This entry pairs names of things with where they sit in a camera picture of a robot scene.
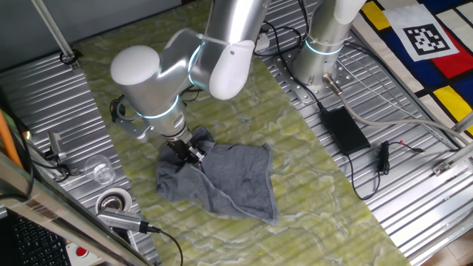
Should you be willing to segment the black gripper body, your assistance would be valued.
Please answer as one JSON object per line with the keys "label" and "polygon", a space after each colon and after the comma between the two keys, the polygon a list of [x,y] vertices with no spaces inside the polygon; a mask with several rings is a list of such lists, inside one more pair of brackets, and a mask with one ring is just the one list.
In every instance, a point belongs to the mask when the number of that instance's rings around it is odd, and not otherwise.
{"label": "black gripper body", "polygon": [[186,143],[182,140],[168,141],[168,147],[182,160],[185,152],[190,152],[192,146],[190,142]]}

